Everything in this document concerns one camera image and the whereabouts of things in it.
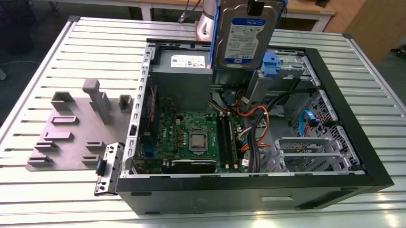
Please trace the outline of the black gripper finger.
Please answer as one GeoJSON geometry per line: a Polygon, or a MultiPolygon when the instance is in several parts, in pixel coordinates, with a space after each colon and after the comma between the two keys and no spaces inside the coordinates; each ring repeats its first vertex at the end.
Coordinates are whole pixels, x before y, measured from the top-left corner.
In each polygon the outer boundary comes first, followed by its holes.
{"type": "Polygon", "coordinates": [[[265,2],[260,0],[249,0],[248,3],[248,15],[261,16],[265,8],[265,2]]]}

